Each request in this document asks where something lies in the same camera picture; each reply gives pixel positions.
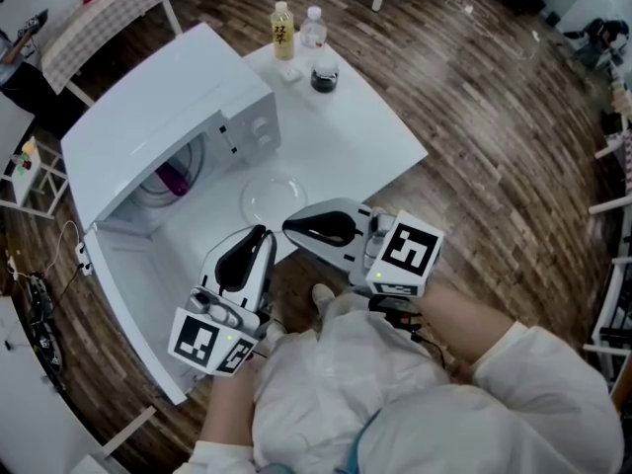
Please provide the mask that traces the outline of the clear water bottle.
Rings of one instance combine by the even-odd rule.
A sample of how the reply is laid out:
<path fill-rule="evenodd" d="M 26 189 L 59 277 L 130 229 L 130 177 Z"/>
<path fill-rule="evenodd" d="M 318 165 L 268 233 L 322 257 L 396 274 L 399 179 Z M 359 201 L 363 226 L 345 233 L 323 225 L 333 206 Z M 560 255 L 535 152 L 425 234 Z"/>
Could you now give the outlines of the clear water bottle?
<path fill-rule="evenodd" d="M 322 18 L 322 9 L 310 6 L 307 16 L 300 26 L 301 44 L 310 50 L 321 50 L 326 43 L 327 26 Z"/>

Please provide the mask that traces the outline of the plaid-cloth table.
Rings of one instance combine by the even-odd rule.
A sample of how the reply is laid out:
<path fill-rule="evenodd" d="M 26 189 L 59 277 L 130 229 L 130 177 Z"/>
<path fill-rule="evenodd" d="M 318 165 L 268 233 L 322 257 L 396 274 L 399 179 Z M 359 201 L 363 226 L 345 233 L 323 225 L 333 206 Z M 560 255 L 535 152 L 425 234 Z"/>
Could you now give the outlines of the plaid-cloth table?
<path fill-rule="evenodd" d="M 68 90 L 85 106 L 93 106 L 73 76 L 104 44 L 157 5 L 163 7 L 173 33 L 180 35 L 183 30 L 170 0 L 91 0 L 73 11 L 41 50 L 41 71 L 51 88 L 57 94 Z"/>

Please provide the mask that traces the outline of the white power strip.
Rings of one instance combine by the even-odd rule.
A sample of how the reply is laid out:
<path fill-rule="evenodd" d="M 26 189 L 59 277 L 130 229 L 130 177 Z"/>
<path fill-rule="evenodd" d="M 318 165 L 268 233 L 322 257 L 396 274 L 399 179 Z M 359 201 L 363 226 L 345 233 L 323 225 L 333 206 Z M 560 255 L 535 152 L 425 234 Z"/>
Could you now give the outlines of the white power strip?
<path fill-rule="evenodd" d="M 93 266 L 88 254 L 88 250 L 83 242 L 79 242 L 75 247 L 75 256 L 79 270 L 87 277 L 93 273 Z"/>

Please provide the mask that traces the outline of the person's left forearm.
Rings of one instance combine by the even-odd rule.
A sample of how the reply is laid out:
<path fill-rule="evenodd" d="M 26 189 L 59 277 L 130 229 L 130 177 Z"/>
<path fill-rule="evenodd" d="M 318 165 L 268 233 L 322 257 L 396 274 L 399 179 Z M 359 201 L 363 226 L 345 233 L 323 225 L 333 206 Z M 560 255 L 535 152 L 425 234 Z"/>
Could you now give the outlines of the person's left forearm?
<path fill-rule="evenodd" d="M 252 446 L 256 369 L 244 362 L 231 377 L 213 379 L 200 441 Z"/>

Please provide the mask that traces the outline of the white shelf unit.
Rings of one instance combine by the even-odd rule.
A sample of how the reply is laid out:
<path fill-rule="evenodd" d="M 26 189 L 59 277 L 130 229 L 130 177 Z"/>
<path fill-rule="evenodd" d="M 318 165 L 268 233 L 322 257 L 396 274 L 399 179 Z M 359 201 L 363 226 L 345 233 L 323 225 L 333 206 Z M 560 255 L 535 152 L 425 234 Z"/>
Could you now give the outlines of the white shelf unit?
<path fill-rule="evenodd" d="M 54 390 L 9 296 L 0 296 L 0 464 L 12 474 L 132 474 Z"/>

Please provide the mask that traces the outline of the dark liquid jar white lid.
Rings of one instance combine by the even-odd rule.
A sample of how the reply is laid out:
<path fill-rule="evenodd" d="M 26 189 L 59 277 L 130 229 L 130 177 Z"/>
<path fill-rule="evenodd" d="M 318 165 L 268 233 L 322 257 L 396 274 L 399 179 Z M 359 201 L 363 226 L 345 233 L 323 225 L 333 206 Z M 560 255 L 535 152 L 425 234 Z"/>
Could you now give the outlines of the dark liquid jar white lid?
<path fill-rule="evenodd" d="M 314 62 L 310 84 L 318 93 L 327 94 L 336 90 L 339 78 L 338 62 L 331 58 L 321 58 Z"/>

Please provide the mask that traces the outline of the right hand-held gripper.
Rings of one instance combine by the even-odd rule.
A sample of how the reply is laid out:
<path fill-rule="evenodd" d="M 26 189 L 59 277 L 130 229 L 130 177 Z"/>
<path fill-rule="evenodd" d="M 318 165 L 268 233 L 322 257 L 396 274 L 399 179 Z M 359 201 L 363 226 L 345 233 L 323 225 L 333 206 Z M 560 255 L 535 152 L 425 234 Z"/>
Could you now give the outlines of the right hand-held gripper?
<path fill-rule="evenodd" d="M 369 219 L 371 208 L 337 197 L 309 204 L 291 215 L 302 219 L 341 212 L 354 221 Z M 374 294 L 421 297 L 443 242 L 443 232 L 411 213 L 400 210 L 366 276 L 362 270 L 363 234 L 346 222 L 285 222 L 283 234 L 299 249 L 345 274 L 350 284 L 366 284 Z"/>

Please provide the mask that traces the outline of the clear glass plate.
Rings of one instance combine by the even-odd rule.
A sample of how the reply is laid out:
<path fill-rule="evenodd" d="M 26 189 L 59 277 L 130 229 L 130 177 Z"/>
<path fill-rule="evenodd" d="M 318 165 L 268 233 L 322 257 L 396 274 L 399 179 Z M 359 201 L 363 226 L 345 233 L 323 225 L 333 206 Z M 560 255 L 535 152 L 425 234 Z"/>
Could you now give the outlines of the clear glass plate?
<path fill-rule="evenodd" d="M 303 186 L 293 177 L 268 174 L 255 177 L 241 193 L 240 207 L 249 225 L 265 225 L 280 232 L 283 223 L 307 204 Z"/>

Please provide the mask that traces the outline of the idle gripper device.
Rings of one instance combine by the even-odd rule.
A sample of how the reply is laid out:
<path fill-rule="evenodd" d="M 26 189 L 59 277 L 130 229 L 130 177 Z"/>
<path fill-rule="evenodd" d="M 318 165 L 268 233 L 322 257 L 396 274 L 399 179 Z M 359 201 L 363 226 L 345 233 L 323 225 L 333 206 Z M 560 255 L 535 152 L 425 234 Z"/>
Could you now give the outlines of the idle gripper device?
<path fill-rule="evenodd" d="M 35 340 L 46 367 L 55 377 L 59 377 L 63 369 L 63 357 L 56 336 L 46 325 L 40 325 L 35 330 Z"/>
<path fill-rule="evenodd" d="M 53 309 L 45 280 L 39 273 L 30 273 L 26 277 L 32 324 L 46 321 Z"/>

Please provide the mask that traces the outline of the small white stand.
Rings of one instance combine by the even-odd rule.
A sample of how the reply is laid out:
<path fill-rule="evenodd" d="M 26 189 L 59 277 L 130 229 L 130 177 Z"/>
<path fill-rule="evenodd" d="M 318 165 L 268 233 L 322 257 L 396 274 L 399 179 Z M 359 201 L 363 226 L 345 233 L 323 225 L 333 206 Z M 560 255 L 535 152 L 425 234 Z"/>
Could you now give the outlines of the small white stand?
<path fill-rule="evenodd" d="M 16 166 L 11 161 L 14 165 L 12 172 L 9 175 L 0 175 L 0 186 L 7 183 L 9 192 L 13 194 L 12 199 L 4 199 L 0 194 L 0 208 L 14 209 L 44 219 L 53 219 L 56 208 L 69 186 L 63 156 L 60 151 L 38 141 L 34 136 L 31 138 L 37 144 L 37 150 L 33 155 L 24 155 L 21 148 L 21 152 L 16 155 L 21 156 L 22 164 Z M 27 161 L 32 164 L 28 171 L 22 167 Z M 41 210 L 30 206 L 31 194 L 50 196 L 48 208 Z"/>

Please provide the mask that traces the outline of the purple object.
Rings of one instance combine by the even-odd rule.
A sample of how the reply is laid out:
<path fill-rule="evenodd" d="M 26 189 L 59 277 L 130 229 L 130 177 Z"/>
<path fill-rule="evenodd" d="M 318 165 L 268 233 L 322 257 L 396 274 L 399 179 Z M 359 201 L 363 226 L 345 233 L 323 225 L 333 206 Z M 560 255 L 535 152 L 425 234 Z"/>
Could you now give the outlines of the purple object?
<path fill-rule="evenodd" d="M 176 197 L 183 197 L 190 190 L 186 177 L 169 162 L 163 163 L 155 171 L 167 189 Z"/>

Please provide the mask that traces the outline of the black belt device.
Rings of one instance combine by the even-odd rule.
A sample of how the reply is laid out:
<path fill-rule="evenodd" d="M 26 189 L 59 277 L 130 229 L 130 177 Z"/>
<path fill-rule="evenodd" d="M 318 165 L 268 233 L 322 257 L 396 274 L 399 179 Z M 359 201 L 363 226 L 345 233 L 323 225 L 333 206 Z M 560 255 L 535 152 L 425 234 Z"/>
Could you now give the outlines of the black belt device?
<path fill-rule="evenodd" d="M 385 320 L 396 329 L 415 333 L 422 327 L 417 321 L 422 314 L 413 310 L 407 297 L 375 294 L 369 298 L 368 309 L 383 314 Z"/>

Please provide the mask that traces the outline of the person's right shoe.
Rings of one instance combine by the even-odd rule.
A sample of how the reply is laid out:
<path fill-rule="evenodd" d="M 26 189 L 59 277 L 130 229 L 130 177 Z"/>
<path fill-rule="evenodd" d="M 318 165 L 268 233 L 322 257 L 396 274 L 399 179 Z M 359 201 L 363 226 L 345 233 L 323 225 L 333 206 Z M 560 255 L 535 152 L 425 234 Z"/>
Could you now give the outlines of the person's right shoe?
<path fill-rule="evenodd" d="M 319 316 L 324 318 L 328 311 L 329 305 L 336 298 L 335 293 L 330 287 L 323 283 L 315 284 L 311 289 L 312 302 L 317 307 Z"/>

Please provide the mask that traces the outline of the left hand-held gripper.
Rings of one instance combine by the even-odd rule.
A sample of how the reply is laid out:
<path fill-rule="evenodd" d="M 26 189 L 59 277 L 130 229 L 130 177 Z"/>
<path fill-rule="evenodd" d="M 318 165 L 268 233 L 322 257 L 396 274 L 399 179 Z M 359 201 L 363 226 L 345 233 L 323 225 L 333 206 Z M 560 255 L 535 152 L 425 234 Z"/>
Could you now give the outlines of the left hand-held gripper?
<path fill-rule="evenodd" d="M 214 246 L 202 263 L 201 286 L 176 310 L 168 353 L 205 374 L 234 375 L 272 322 L 270 309 L 262 307 L 275 259 L 276 236 L 261 224 Z"/>

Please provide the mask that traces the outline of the yellow drink bottle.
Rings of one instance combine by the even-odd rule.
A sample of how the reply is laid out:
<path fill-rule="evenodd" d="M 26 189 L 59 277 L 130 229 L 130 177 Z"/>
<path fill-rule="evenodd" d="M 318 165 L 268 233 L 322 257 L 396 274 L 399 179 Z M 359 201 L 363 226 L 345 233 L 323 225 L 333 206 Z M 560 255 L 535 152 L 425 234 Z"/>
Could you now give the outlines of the yellow drink bottle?
<path fill-rule="evenodd" d="M 277 1 L 271 14 L 272 41 L 277 60 L 292 60 L 294 46 L 294 16 L 285 1 Z"/>

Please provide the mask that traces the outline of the white microwave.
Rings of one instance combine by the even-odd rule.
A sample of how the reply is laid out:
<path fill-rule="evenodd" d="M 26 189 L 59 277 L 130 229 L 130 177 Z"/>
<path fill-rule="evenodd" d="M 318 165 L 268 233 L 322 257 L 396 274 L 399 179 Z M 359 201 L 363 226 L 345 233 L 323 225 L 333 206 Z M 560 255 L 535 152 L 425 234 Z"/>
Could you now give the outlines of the white microwave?
<path fill-rule="evenodd" d="M 244 228 L 240 198 L 280 145 L 269 85 L 207 25 L 178 36 L 102 96 L 63 137 L 94 273 L 155 384 L 186 401 L 199 370 L 168 353 L 176 310 L 206 254 Z M 174 196 L 169 162 L 189 185 Z"/>

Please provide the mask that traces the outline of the white metal rack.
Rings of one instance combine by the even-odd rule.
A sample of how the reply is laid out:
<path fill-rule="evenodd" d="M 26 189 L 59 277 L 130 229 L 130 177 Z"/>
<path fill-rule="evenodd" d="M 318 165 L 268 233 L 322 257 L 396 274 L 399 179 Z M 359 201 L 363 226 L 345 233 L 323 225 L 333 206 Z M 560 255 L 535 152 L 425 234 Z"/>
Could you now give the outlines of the white metal rack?
<path fill-rule="evenodd" d="M 583 351 L 601 372 L 611 397 L 632 373 L 632 256 L 612 260 L 605 298 Z"/>

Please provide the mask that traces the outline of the person's right forearm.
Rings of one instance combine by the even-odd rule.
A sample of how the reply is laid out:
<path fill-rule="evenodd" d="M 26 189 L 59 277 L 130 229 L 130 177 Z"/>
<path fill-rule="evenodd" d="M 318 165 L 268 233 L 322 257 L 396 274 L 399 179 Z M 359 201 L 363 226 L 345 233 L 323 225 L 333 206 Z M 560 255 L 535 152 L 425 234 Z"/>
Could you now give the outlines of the person's right forearm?
<path fill-rule="evenodd" d="M 437 282 L 417 301 L 423 317 L 469 364 L 478 361 L 512 327 L 506 314 Z"/>

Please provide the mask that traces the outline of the white chair frame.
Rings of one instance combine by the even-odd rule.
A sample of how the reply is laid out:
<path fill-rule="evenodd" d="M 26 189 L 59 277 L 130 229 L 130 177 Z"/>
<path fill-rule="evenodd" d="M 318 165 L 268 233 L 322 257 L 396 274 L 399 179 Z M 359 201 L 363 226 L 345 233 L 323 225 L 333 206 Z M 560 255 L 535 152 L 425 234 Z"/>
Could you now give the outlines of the white chair frame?
<path fill-rule="evenodd" d="M 590 215 L 613 210 L 632 204 L 632 122 L 627 116 L 621 117 L 621 130 L 610 134 L 607 138 L 605 148 L 597 151 L 594 155 L 596 160 L 604 158 L 609 154 L 616 153 L 623 149 L 623 165 L 625 195 L 604 203 L 593 205 L 589 208 Z"/>

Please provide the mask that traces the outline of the person's white clothing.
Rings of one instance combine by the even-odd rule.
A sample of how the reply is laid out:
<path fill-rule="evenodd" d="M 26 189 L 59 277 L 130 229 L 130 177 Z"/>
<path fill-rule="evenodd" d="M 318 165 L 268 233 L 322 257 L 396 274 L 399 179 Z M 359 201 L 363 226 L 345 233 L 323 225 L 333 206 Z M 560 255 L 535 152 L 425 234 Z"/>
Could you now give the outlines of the person's white clothing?
<path fill-rule="evenodd" d="M 514 324 L 452 383 L 367 311 L 279 340 L 255 397 L 253 445 L 199 441 L 175 474 L 617 474 L 624 439 L 598 372 Z"/>

